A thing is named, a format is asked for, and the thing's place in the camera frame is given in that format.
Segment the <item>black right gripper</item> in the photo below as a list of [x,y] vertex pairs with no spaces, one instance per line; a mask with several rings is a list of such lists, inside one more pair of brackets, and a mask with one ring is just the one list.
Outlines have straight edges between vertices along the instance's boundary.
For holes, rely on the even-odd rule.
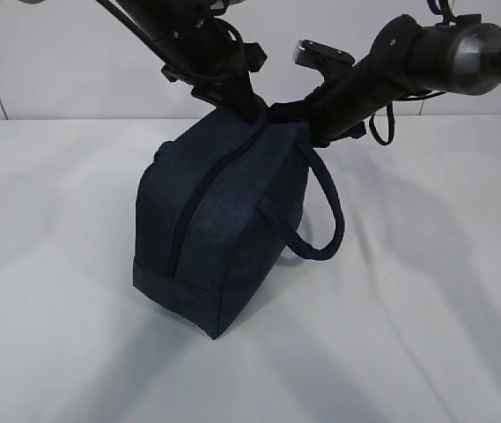
[[354,124],[350,129],[343,131],[336,137],[322,135],[320,132],[321,120],[325,115],[324,99],[327,96],[329,84],[317,86],[303,100],[291,102],[276,102],[269,107],[269,122],[274,124],[305,122],[311,132],[311,144],[314,148],[328,148],[333,142],[346,138],[360,139],[367,134],[364,122]]

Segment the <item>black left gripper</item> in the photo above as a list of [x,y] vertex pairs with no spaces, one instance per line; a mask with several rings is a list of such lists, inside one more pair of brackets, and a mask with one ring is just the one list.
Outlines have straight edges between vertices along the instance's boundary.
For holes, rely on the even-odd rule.
[[268,57],[256,42],[244,42],[242,46],[242,50],[221,67],[221,74],[208,80],[181,75],[168,64],[161,72],[169,82],[191,85],[192,97],[217,108],[228,108],[245,122],[253,123],[262,115],[264,106],[254,92],[250,74],[259,71]]

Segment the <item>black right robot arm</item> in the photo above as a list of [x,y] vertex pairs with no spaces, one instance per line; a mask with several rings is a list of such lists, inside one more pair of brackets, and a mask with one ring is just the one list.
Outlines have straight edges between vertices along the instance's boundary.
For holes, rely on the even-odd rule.
[[501,27],[478,15],[435,26],[401,15],[379,32],[358,63],[328,70],[327,62],[322,56],[310,64],[324,82],[303,100],[272,105],[270,121],[305,122],[312,144],[324,148],[375,135],[374,116],[385,109],[393,137],[395,102],[445,93],[480,96],[501,85]]

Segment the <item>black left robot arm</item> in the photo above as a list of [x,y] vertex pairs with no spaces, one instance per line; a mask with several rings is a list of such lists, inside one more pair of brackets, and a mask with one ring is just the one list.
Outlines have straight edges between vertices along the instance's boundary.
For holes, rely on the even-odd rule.
[[11,117],[178,117],[188,99],[247,122],[266,61],[226,1],[0,1],[0,94]]

